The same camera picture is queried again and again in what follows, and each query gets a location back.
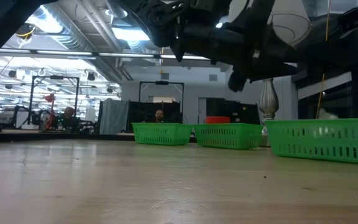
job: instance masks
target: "silver vase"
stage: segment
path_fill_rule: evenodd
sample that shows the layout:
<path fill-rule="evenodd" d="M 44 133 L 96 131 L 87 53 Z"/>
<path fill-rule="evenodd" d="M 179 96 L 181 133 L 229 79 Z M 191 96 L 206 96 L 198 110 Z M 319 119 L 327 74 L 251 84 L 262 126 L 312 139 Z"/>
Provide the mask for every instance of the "silver vase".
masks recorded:
<path fill-rule="evenodd" d="M 278 108 L 278 97 L 274 89 L 273 78 L 265 79 L 263 80 L 262 93 L 260 94 L 259 99 L 259 110 L 264 116 L 262 121 L 264 128 L 262 130 L 262 142 L 260 143 L 261 146 L 270 146 L 269 133 L 267 131 L 265 121 L 274 120 Z"/>

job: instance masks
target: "white cone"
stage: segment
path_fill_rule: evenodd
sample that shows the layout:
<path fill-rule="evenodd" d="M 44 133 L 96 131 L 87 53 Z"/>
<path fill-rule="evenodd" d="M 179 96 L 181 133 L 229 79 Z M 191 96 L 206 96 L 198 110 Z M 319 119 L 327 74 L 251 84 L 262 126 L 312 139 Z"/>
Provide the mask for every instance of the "white cone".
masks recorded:
<path fill-rule="evenodd" d="M 229 10 L 229 22 L 243 10 L 246 0 L 232 0 Z M 295 45 L 310 32 L 311 23 L 302 0 L 276 0 L 269 22 L 273 19 L 275 32 L 286 43 Z"/>

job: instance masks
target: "desk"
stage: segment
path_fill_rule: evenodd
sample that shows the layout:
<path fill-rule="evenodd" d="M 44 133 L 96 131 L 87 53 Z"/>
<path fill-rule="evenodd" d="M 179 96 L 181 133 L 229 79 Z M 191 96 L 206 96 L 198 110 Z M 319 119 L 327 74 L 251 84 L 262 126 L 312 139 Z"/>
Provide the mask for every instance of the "desk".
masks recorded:
<path fill-rule="evenodd" d="M 194 144 L 4 143 L 0 223 L 358 223 L 358 165 Z"/>

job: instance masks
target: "man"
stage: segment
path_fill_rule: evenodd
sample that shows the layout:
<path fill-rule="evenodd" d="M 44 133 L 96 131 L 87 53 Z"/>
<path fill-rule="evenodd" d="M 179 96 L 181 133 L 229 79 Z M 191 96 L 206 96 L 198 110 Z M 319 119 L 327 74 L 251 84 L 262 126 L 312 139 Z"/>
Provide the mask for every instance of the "man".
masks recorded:
<path fill-rule="evenodd" d="M 75 112 L 74 108 L 68 106 L 66 107 L 63 116 L 65 119 L 70 119 L 74 115 L 74 112 Z"/>
<path fill-rule="evenodd" d="M 153 121 L 154 123 L 162 123 L 163 119 L 164 119 L 164 112 L 162 110 L 157 110 L 155 112 L 155 121 Z"/>

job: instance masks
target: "green basket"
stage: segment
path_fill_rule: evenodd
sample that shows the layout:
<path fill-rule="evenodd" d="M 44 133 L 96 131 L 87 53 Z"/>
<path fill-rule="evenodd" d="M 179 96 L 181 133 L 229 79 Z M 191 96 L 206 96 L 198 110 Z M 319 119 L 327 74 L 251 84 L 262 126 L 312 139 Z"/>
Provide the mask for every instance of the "green basket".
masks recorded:
<path fill-rule="evenodd" d="M 358 163 L 358 119 L 267 121 L 278 156 Z"/>
<path fill-rule="evenodd" d="M 263 127 L 255 124 L 199 124 L 194 128 L 199 146 L 253 149 L 259 147 Z"/>
<path fill-rule="evenodd" d="M 135 141 L 139 144 L 181 146 L 189 143 L 192 127 L 173 123 L 133 123 Z"/>

